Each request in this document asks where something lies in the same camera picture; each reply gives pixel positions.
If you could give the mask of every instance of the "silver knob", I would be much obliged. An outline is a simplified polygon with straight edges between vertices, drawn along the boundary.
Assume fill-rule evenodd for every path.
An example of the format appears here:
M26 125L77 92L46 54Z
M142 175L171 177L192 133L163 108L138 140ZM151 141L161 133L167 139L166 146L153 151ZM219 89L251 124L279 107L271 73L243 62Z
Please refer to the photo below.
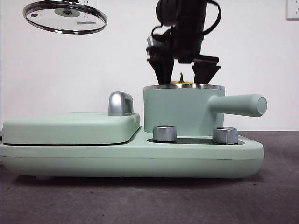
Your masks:
M221 144L236 144L238 143L238 130L234 127L215 127L212 141Z
M169 142L177 140L177 129L170 125L154 126L153 139L155 141Z

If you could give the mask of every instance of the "green stem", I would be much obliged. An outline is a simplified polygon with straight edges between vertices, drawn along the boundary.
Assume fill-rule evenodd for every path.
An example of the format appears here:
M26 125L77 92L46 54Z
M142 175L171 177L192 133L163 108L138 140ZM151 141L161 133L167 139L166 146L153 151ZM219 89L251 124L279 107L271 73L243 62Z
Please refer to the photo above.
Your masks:
M183 80L183 73L181 72L181 79L179 80L179 83L184 83L184 80Z

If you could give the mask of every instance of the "pot rim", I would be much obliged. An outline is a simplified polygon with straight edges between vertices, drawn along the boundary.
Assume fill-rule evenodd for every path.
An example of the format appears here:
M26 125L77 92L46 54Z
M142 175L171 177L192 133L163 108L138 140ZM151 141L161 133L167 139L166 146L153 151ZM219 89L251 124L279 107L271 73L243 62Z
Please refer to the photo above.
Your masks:
M204 85L204 84L167 84L167 85L149 85L143 90L160 90L160 89L212 89L225 90L221 85Z

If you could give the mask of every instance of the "silver handle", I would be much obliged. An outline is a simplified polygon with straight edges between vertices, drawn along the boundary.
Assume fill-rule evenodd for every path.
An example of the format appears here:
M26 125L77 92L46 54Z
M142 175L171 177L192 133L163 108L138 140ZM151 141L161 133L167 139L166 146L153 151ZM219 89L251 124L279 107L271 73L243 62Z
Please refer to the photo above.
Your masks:
M109 116L125 116L125 113L134 113L133 98L125 92L113 92L109 98Z

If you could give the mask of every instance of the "robotic arm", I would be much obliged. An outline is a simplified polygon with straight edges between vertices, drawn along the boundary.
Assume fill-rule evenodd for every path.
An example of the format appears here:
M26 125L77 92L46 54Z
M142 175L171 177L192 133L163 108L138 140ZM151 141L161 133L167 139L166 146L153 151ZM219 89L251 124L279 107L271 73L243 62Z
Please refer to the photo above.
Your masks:
M219 13L216 22L204 31L208 3L216 5ZM156 14L161 25L152 30L146 50L159 84L170 83L175 59L179 63L194 62L194 82L208 84L220 68L219 59L200 55L200 50L204 36L220 22L219 4L213 0L160 0ZM170 29L162 35L154 34L155 29L163 25Z

